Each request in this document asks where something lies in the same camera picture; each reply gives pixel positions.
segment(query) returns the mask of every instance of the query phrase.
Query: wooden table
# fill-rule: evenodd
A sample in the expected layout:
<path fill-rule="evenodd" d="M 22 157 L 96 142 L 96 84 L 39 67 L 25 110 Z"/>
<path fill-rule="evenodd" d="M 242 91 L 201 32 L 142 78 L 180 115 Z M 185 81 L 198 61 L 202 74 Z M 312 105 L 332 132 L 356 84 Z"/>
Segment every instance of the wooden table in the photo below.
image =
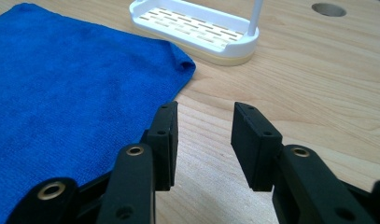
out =
<path fill-rule="evenodd" d="M 21 1 L 0 1 L 0 14 Z M 134 33 L 130 0 L 30 1 L 64 16 Z M 250 0 L 193 0 L 249 19 Z M 157 193 L 158 223 L 276 223 L 271 193 L 248 188 L 231 148 L 235 101 L 257 107 L 284 144 L 312 148 L 342 180 L 371 190 L 380 179 L 380 2 L 328 0 L 343 17 L 312 9 L 317 0 L 266 0 L 251 61 L 197 70 L 176 97 L 176 185 Z"/>

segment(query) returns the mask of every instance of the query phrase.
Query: wood grain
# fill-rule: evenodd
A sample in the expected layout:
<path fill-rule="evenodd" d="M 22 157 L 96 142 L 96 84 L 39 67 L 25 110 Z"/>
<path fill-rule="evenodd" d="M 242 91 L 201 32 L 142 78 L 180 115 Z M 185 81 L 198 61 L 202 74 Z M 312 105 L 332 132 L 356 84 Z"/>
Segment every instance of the wood grain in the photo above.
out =
<path fill-rule="evenodd" d="M 0 1 L 0 14 L 21 1 Z M 30 1 L 64 16 L 124 32 L 129 0 Z M 250 18 L 250 0 L 193 0 Z M 193 57 L 197 70 L 176 97 L 176 186 L 157 193 L 158 223 L 277 223 L 270 193 L 252 192 L 230 145 L 235 101 L 257 107 L 284 144 L 312 148 L 344 181 L 371 190 L 380 179 L 380 1 L 264 1 L 250 62 L 223 67 Z"/>

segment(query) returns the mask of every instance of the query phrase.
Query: round hole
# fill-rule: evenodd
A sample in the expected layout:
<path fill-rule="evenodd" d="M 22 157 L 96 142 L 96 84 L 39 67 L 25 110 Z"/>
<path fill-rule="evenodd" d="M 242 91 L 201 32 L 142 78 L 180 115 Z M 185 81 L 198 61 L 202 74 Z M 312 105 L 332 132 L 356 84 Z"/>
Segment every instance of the round hole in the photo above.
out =
<path fill-rule="evenodd" d="M 58 197 L 59 195 L 61 195 L 64 192 L 64 189 L 65 189 L 65 184 L 60 181 L 56 181 L 56 182 L 47 184 L 44 188 L 42 188 L 38 192 L 37 197 L 38 199 L 43 200 L 43 201 L 54 199 Z"/>
<path fill-rule="evenodd" d="M 130 156 L 138 156 L 143 154 L 144 149 L 142 147 L 131 147 L 128 150 L 126 150 L 126 154 Z"/>
<path fill-rule="evenodd" d="M 50 188 L 46 189 L 44 191 L 45 194 L 53 194 L 53 193 L 56 193 L 59 191 L 59 187 L 58 186 L 51 186 Z"/>
<path fill-rule="evenodd" d="M 308 157 L 308 156 L 310 156 L 309 152 L 306 149 L 304 149 L 304 148 L 295 147 L 291 151 L 294 153 L 294 155 L 299 156 L 299 157 Z"/>
<path fill-rule="evenodd" d="M 338 7 L 329 3 L 313 4 L 312 9 L 321 15 L 329 17 L 343 17 L 346 15 L 346 11 L 342 7 Z"/>
<path fill-rule="evenodd" d="M 134 213 L 134 209 L 131 206 L 123 206 L 116 211 L 116 218 L 124 220 L 130 217 Z"/>
<path fill-rule="evenodd" d="M 338 217 L 341 217 L 348 221 L 354 221 L 356 219 L 355 215 L 345 208 L 336 208 L 335 213 L 338 215 Z"/>

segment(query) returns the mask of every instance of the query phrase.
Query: white plastic tray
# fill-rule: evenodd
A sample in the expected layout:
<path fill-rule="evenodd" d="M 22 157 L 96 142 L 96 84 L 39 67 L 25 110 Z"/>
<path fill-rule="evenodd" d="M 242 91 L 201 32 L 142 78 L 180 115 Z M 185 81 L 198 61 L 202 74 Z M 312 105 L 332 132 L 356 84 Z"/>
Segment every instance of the white plastic tray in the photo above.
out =
<path fill-rule="evenodd" d="M 136 0 L 132 21 L 141 35 L 174 42 L 188 54 L 220 65 L 247 62 L 255 48 L 260 5 L 250 21 L 179 0 Z"/>

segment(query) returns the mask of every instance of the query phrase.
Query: blue cloth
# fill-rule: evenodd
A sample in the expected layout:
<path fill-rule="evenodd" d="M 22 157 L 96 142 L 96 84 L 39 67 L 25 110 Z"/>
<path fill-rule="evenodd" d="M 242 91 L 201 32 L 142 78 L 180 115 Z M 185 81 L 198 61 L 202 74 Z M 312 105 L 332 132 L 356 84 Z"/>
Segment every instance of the blue cloth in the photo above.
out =
<path fill-rule="evenodd" d="M 109 171 L 194 70 L 166 41 L 31 4 L 1 15 L 0 223 L 43 180 Z"/>

